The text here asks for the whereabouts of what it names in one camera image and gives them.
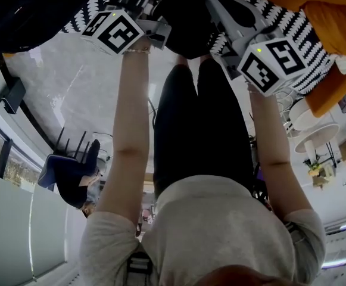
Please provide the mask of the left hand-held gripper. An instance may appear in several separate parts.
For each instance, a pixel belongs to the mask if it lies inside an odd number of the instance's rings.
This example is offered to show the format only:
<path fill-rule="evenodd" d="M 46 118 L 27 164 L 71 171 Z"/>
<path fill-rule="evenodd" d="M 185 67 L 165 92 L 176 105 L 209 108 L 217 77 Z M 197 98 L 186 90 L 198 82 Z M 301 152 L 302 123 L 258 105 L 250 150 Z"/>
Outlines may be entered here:
<path fill-rule="evenodd" d="M 141 37 L 163 49 L 172 30 L 154 11 L 162 0 L 104 0 L 81 38 L 111 56 L 122 55 Z"/>

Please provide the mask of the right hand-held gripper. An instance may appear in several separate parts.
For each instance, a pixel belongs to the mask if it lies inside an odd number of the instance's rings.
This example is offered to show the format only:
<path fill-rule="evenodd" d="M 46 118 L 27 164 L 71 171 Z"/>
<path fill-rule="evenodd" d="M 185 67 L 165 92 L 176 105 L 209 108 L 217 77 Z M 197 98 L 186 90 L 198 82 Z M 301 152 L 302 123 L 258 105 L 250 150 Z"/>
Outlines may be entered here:
<path fill-rule="evenodd" d="M 215 33 L 208 44 L 231 79 L 242 75 L 265 97 L 294 83 L 307 63 L 291 38 L 244 0 L 205 0 Z"/>

